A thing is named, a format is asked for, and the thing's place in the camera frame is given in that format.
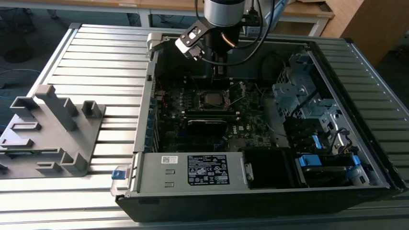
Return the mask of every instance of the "black cable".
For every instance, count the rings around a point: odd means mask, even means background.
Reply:
[[[196,11],[196,19],[199,20],[199,12],[198,12],[198,0],[195,0],[195,11]]]
[[[332,152],[332,148],[334,148],[334,145],[335,145],[335,141],[338,140],[338,135],[340,134],[340,132],[343,132],[343,130],[347,130],[346,128],[339,128],[339,130],[335,132],[334,134],[334,137],[332,137],[332,140],[331,140],[331,147],[328,149],[328,154],[331,154]]]
[[[262,47],[267,37],[268,37],[268,33],[270,33],[270,29],[271,29],[271,26],[274,24],[274,18],[275,18],[275,5],[276,5],[276,0],[272,0],[272,5],[271,5],[271,16],[270,16],[270,20],[268,20],[268,27],[267,27],[267,30],[264,32],[264,35],[263,35],[263,38],[259,42],[259,45],[258,47],[255,48],[255,50],[252,51],[252,53],[248,55],[248,57],[242,60],[240,62],[236,62],[236,63],[223,63],[223,62],[215,62],[215,61],[210,61],[208,59],[206,58],[202,58],[203,61],[206,61],[207,63],[211,63],[214,65],[218,65],[218,66],[238,66],[238,65],[242,65],[243,63],[246,63],[255,55],[255,53],[258,52],[259,48]]]
[[[260,0],[258,0],[258,5],[259,5],[259,21],[260,21],[259,35],[258,35],[258,37],[256,37],[254,42],[251,42],[246,46],[235,46],[235,49],[246,49],[246,48],[251,47],[252,45],[255,45],[258,43],[258,41],[259,41],[259,39],[262,37],[264,18],[263,18]]]
[[[296,111],[304,107],[304,105],[312,100],[312,98],[318,95],[319,90],[315,90],[312,94],[310,94],[310,96],[307,97],[307,99],[304,100],[304,102],[302,104],[298,105],[298,107],[295,108],[295,110],[292,111],[290,117],[292,117],[296,113]]]

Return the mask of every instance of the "aluminum extrusion table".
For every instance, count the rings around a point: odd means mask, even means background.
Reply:
[[[238,229],[272,225],[275,229],[291,229],[299,224],[327,229],[366,224],[367,228],[383,229],[391,228],[395,223],[409,224],[408,193],[332,215],[134,222],[111,196],[111,172],[119,165],[131,164],[132,160],[148,63],[146,41],[151,32],[179,34],[183,31],[86,24],[74,25],[69,30],[29,96],[33,96],[39,84],[54,84],[57,94],[69,96],[74,103],[95,100],[107,105],[91,168],[89,175],[79,178],[2,180],[2,230]],[[286,35],[274,38],[318,42],[383,148],[403,178],[409,180],[409,112],[354,43],[335,38]],[[119,187],[127,188],[125,181]]]

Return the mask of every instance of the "wire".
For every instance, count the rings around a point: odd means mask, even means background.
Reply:
[[[5,96],[0,96],[0,98],[5,98],[5,99],[11,99],[11,100],[14,100],[15,98],[13,98],[13,97],[5,97]]]
[[[307,97],[304,102],[302,104],[299,104],[298,107],[295,108],[295,110],[292,111],[290,117],[292,117],[295,115],[296,111],[304,107],[304,105],[312,100],[312,98],[316,96],[318,93],[319,93],[319,90],[315,90],[314,93],[310,94],[310,96]]]
[[[195,0],[195,11],[196,11],[196,19],[199,20],[199,12],[198,12],[198,0]]]
[[[240,97],[236,101],[234,101],[230,106],[232,106],[232,104],[235,104],[236,102],[239,102],[243,98],[246,98],[246,96]]]
[[[203,61],[206,61],[207,63],[211,63],[214,65],[218,65],[218,66],[238,66],[238,65],[242,65],[243,63],[246,63],[254,56],[255,56],[255,53],[258,52],[258,50],[260,49],[267,37],[268,37],[268,32],[270,32],[270,29],[271,29],[271,26],[274,24],[274,17],[275,17],[275,5],[276,5],[276,0],[272,0],[272,5],[271,5],[271,16],[270,16],[270,20],[268,20],[268,27],[267,27],[267,30],[264,32],[264,35],[263,35],[263,38],[255,48],[255,50],[252,51],[252,53],[248,55],[248,57],[242,60],[240,62],[236,62],[236,63],[223,63],[223,62],[215,62],[215,61],[210,61],[207,60],[206,58],[202,58]]]
[[[262,93],[260,106],[262,106],[262,104],[263,104],[263,97],[264,97],[264,93],[267,92],[267,90],[268,90],[268,89],[266,89],[266,90],[263,91],[263,93]]]
[[[216,107],[220,107],[220,108],[223,108],[223,106],[220,106],[220,105],[216,105],[216,104],[211,104],[211,103],[207,103],[207,102],[203,102],[204,104],[208,104],[208,105],[212,105],[212,106],[216,106]]]
[[[332,152],[332,148],[334,148],[334,145],[335,145],[335,141],[338,140],[338,136],[339,136],[340,132],[344,131],[344,130],[347,130],[347,129],[342,127],[342,128],[339,128],[339,130],[335,132],[334,137],[332,137],[332,140],[331,140],[331,147],[330,147],[330,149],[328,149],[328,154],[331,154],[331,152]]]
[[[260,5],[260,0],[258,0],[258,4],[259,4],[259,21],[260,21],[260,29],[259,29],[259,35],[255,39],[255,41],[252,41],[250,44],[247,44],[246,46],[238,46],[236,44],[234,44],[234,48],[235,49],[247,49],[248,47],[251,47],[252,45],[255,45],[262,37],[262,33],[263,33],[263,21],[264,21],[264,18],[263,18],[263,12],[262,12],[262,5]]]
[[[160,90],[164,91],[164,87],[163,87],[162,82],[160,82],[158,77],[156,77],[156,81],[159,82]],[[164,102],[166,108],[168,108],[168,104],[166,103],[166,95],[163,95],[162,101]]]
[[[0,74],[5,74],[5,73],[9,73],[9,72],[13,72],[13,71],[33,71],[33,72],[37,72],[37,73],[42,73],[41,71],[35,70],[35,69],[11,69],[11,70],[7,70],[5,72],[0,72]]]
[[[243,81],[238,81],[226,91],[228,92],[231,88],[234,88],[238,84],[240,84]]]
[[[182,17],[182,19],[180,19],[178,24],[180,24],[184,19],[186,19],[186,16]]]
[[[260,90],[260,88],[259,88],[259,85],[255,84],[255,86],[256,86],[256,89],[258,89],[258,91],[260,92],[260,94],[263,94],[263,93],[262,93],[262,90]]]
[[[268,123],[267,123],[267,126],[270,130],[274,131],[274,133],[276,133],[279,136],[287,137],[287,135],[278,133],[278,131],[268,125]]]
[[[346,154],[347,150],[352,147],[352,140],[350,139],[348,135],[346,135],[346,139],[348,140],[348,145],[346,146],[343,151],[340,151],[343,154]]]

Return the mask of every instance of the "white sticker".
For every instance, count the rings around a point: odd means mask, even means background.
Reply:
[[[162,156],[163,164],[178,164],[178,156]]]
[[[121,6],[127,6],[127,7],[136,7],[136,4],[123,4],[123,3],[121,3],[119,5]]]

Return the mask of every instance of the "warning label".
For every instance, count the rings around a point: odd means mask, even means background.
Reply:
[[[188,156],[188,183],[190,185],[230,184],[226,155]]]

